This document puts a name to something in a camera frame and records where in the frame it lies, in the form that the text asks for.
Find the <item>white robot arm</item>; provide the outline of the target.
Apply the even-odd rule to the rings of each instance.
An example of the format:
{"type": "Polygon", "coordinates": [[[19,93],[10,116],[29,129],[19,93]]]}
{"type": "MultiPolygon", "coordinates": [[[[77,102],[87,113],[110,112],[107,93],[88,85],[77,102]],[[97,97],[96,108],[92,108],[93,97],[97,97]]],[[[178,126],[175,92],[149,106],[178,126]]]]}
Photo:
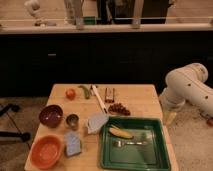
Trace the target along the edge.
{"type": "Polygon", "coordinates": [[[213,88],[205,84],[207,79],[208,70],[201,63],[188,64],[168,72],[166,87],[159,96],[162,109],[179,110],[189,101],[213,117],[213,88]]]}

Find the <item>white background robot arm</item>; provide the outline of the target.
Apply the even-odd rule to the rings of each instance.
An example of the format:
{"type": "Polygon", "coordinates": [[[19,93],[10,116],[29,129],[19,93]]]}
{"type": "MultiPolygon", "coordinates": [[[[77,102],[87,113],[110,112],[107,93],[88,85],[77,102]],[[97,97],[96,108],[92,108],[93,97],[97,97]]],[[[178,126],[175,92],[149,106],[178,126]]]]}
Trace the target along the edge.
{"type": "Polygon", "coordinates": [[[35,19],[40,19],[40,3],[38,0],[27,0],[24,3],[27,12],[35,19]]]}

